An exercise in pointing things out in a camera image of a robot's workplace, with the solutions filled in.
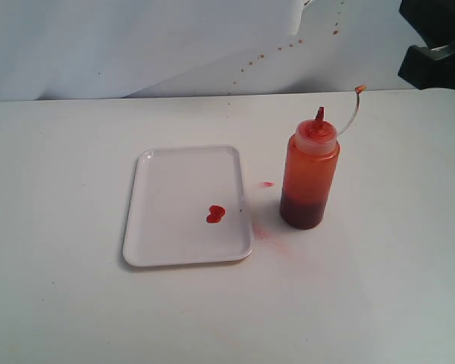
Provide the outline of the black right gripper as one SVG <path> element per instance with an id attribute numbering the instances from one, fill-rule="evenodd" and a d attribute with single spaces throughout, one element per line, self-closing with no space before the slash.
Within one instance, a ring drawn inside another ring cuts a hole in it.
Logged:
<path id="1" fill-rule="evenodd" d="M 403 0 L 399 12 L 430 48 L 410 46 L 398 76 L 417 89 L 455 89 L 455 0 Z"/>

